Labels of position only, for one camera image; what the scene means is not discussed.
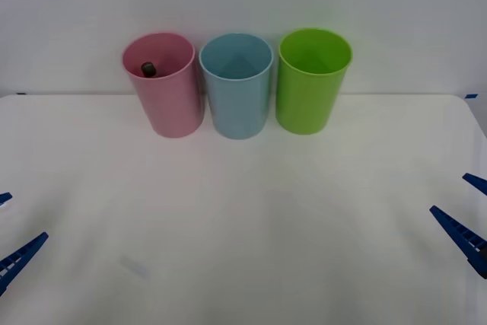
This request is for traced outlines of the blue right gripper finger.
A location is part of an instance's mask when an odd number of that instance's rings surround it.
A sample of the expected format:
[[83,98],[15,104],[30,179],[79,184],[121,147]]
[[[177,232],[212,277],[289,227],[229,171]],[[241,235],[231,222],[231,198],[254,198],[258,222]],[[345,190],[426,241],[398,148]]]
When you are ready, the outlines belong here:
[[487,180],[477,177],[472,174],[464,174],[462,178],[472,186],[474,186],[481,193],[487,193]]
[[437,206],[429,209],[439,225],[460,248],[467,262],[486,279],[486,240],[471,231]]

